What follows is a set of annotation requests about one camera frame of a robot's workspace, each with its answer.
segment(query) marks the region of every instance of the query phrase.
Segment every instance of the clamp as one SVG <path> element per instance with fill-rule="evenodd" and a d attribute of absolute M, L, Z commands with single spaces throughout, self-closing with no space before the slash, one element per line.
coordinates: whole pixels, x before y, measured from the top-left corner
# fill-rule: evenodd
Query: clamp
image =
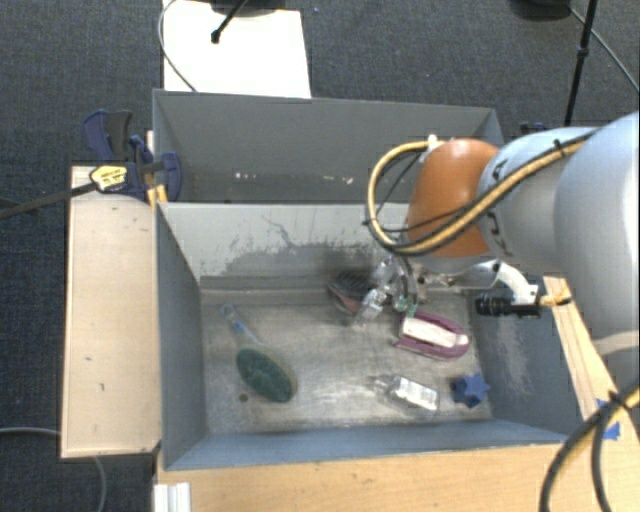
<path fill-rule="evenodd" d="M 97 110 L 82 123 L 82 138 L 101 166 L 91 180 L 102 193 L 118 193 L 141 201 L 155 185 L 164 185 L 169 201 L 176 201 L 182 187 L 182 167 L 175 151 L 164 153 L 154 163 L 149 147 L 138 135 L 129 137 L 132 114 L 128 111 Z"/>

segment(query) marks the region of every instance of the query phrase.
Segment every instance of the pink object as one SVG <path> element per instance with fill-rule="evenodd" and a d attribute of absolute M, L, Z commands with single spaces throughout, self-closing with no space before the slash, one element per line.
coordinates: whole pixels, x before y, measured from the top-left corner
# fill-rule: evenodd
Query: pink object
<path fill-rule="evenodd" d="M 466 354 L 469 337 L 460 325 L 448 318 L 416 311 L 411 319 L 401 317 L 400 337 L 394 346 L 434 359 L 451 361 Z"/>

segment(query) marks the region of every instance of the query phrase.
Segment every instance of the clear plastic bottle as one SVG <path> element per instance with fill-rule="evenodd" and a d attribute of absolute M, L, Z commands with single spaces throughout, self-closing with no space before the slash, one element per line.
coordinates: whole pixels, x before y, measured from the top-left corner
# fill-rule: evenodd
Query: clear plastic bottle
<path fill-rule="evenodd" d="M 401 375 L 380 375 L 373 387 L 385 403 L 408 414 L 433 416 L 440 407 L 437 390 Z"/>

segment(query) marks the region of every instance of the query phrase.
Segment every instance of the black stand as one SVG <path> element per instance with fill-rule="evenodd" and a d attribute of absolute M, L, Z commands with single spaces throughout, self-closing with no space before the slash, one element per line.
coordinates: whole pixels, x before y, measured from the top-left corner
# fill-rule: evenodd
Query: black stand
<path fill-rule="evenodd" d="M 589 38 L 591 37 L 591 27 L 593 26 L 593 19 L 596 16 L 597 6 L 598 0 L 589 0 L 589 7 L 587 7 L 587 15 L 585 16 L 584 28 L 582 30 L 582 38 L 580 39 L 580 46 L 578 46 L 578 61 L 576 62 L 576 71 L 573 75 L 573 84 L 571 85 L 567 113 L 564 117 L 564 126 L 571 126 L 573 109 L 576 104 L 576 97 L 578 96 L 578 87 L 580 86 L 580 77 L 582 76 L 582 66 L 584 65 L 584 59 L 589 55 Z"/>
<path fill-rule="evenodd" d="M 222 35 L 222 31 L 227 27 L 227 25 L 231 22 L 231 20 L 235 17 L 236 14 L 242 9 L 249 0 L 240 0 L 231 12 L 227 14 L 227 17 L 222 21 L 220 26 L 211 32 L 211 42 L 214 44 L 218 44 L 220 42 L 220 36 Z"/>

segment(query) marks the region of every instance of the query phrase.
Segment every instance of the yellow cable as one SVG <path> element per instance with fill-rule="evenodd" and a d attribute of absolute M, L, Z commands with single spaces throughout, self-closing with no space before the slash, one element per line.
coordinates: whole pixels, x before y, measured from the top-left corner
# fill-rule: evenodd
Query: yellow cable
<path fill-rule="evenodd" d="M 396 242 L 392 238 L 387 236 L 387 234 L 382 230 L 380 222 L 378 222 L 378 217 L 376 214 L 376 186 L 378 185 L 378 176 L 382 172 L 382 169 L 384 169 L 385 165 L 387 165 L 396 156 L 402 153 L 407 153 L 409 151 L 426 149 L 430 144 L 431 143 L 429 141 L 423 140 L 419 142 L 408 142 L 406 144 L 396 146 L 386 155 L 384 155 L 380 160 L 378 160 L 378 163 L 371 171 L 371 176 L 369 177 L 369 186 L 367 188 L 367 210 L 369 214 L 369 221 L 371 222 L 373 230 L 388 245 L 395 245 Z"/>
<path fill-rule="evenodd" d="M 498 183 L 494 189 L 482 198 L 473 208 L 465 212 L 459 219 L 446 229 L 436 235 L 432 235 L 425 240 L 415 242 L 407 247 L 397 247 L 398 242 L 390 238 L 382 229 L 380 222 L 376 217 L 375 207 L 375 191 L 378 182 L 378 177 L 382 172 L 384 166 L 396 156 L 407 152 L 415 151 L 418 149 L 424 149 L 429 146 L 429 142 L 413 142 L 408 144 L 402 144 L 397 146 L 384 155 L 378 163 L 375 165 L 369 178 L 369 186 L 367 190 L 367 212 L 369 215 L 369 222 L 376 236 L 382 240 L 387 246 L 395 248 L 395 252 L 405 256 L 417 255 L 427 252 L 431 249 L 438 247 L 440 244 L 446 242 L 449 238 L 452 238 L 462 232 L 469 224 L 471 224 L 476 218 L 478 218 L 490 205 L 499 199 L 501 196 L 506 195 L 522 180 L 539 171 L 540 169 L 547 167 L 558 160 L 566 157 L 567 155 L 575 153 L 582 145 L 584 141 L 574 142 L 562 149 L 553 151 L 547 155 L 544 155 L 533 162 L 521 167 L 515 172 L 508 175 L 504 180 Z"/>

